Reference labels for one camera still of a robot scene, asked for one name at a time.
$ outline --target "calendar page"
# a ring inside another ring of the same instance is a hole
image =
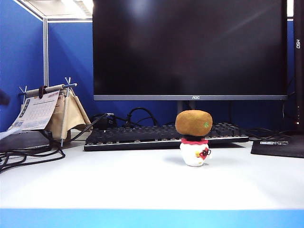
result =
[[[42,130],[48,124],[59,96],[59,91],[44,94],[40,99],[38,96],[26,99],[17,119],[10,129]]]

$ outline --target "white figurine body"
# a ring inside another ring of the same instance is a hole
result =
[[[189,166],[202,166],[205,159],[210,155],[211,151],[208,147],[208,140],[187,141],[182,138],[180,151],[183,160]]]

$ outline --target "monitor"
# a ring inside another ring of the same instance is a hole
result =
[[[95,0],[95,100],[285,100],[286,0]]]

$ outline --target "keyboard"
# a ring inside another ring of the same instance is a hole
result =
[[[86,139],[84,149],[85,151],[178,149],[181,138],[182,135],[176,131],[174,125],[93,129]],[[214,123],[204,138],[209,144],[242,143],[249,140],[239,127],[229,123]]]

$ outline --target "kiwi plush toy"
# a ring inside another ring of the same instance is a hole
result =
[[[189,166],[201,166],[211,150],[204,136],[212,128],[212,117],[201,110],[188,110],[177,115],[175,128],[184,137],[181,139],[180,151]]]
[[[201,110],[187,110],[176,117],[175,128],[178,133],[192,136],[205,136],[212,127],[212,117]]]

